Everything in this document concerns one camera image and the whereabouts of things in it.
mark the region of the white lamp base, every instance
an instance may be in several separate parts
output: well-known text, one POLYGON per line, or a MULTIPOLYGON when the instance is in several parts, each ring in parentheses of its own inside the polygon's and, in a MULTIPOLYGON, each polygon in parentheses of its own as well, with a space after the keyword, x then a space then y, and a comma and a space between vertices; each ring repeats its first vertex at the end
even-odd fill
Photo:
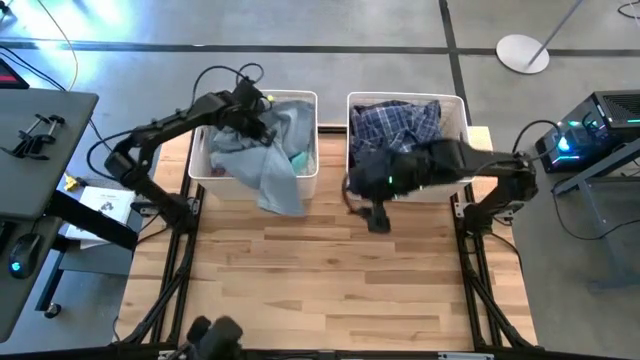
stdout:
POLYGON ((509 69, 521 74, 536 74, 549 65, 547 49, 543 49, 538 58, 529 65, 529 61, 540 47, 542 44, 529 36, 507 35, 498 42, 496 54, 502 64, 509 69))

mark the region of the blue plaid shirt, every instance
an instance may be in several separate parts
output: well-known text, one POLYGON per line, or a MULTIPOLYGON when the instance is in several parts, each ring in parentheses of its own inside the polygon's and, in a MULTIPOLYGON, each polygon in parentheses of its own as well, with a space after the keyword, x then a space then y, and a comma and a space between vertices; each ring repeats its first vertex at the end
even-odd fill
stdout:
POLYGON ((383 148, 409 152, 416 144, 442 137, 439 101, 426 106, 396 100, 354 106, 350 121, 350 152, 356 164, 383 148))

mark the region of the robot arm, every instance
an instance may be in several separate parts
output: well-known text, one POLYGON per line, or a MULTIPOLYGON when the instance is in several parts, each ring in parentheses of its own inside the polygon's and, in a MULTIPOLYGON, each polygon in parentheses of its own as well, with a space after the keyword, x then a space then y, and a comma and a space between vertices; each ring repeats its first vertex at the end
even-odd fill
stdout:
POLYGON ((369 231, 388 233, 391 226, 383 203, 425 186, 455 183, 465 177, 492 176, 498 185, 478 204, 464 209, 469 232, 491 231, 493 216, 504 210, 513 212, 538 192, 535 168, 524 153, 499 153, 473 149, 452 139, 420 144, 409 153, 380 150, 348 174, 343 190, 373 203, 372 208, 353 209, 367 220, 369 231))
POLYGON ((202 125, 213 125, 218 129, 228 126, 265 146, 271 145, 275 133, 268 131, 258 119, 265 110, 261 101, 264 96, 253 84, 253 81, 242 79, 233 93, 208 93, 189 109, 178 109, 162 120, 136 127, 114 147, 105 161, 105 168, 122 185, 143 195, 156 206, 168 226, 179 233, 189 231, 195 225, 195 217, 187 199, 178 194, 168 194, 148 175, 153 154, 162 143, 202 125), (129 154, 133 148, 140 149, 137 160, 129 154))

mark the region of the computer mouse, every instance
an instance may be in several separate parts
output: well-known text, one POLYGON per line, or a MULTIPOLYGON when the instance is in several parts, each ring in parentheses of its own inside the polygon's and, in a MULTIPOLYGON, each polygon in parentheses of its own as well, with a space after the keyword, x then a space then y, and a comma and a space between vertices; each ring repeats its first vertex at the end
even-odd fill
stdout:
POLYGON ((38 250, 42 236, 29 233, 22 235, 9 253, 9 274, 16 279, 26 279, 33 273, 38 261, 38 250))

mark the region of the wooden platform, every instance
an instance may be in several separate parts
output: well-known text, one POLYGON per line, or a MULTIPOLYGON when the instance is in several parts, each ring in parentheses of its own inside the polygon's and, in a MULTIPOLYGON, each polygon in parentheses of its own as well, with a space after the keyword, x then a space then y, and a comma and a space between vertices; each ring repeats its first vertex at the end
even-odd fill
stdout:
MULTIPOLYGON (((487 128, 473 127, 471 137, 475 147, 491 147, 487 128)), ((162 147, 155 181, 167 191, 179 191, 188 146, 184 135, 162 147)), ((316 195, 305 218, 205 197, 183 337, 198 315, 230 315, 244 329, 245 348, 472 349, 450 205, 390 203, 392 233, 369 234, 341 202, 345 148, 344 135, 321 135, 316 195)), ((493 186, 495 180, 477 179, 476 197, 493 186)), ((145 234, 162 226, 158 221, 145 234)), ((494 229, 511 240, 509 228, 494 229)), ((117 324, 121 336, 158 295, 168 240, 169 233, 159 235, 135 253, 117 324)), ((535 343, 517 257, 495 239, 485 243, 496 301, 535 343)), ((165 334, 169 327, 167 320, 165 334)))

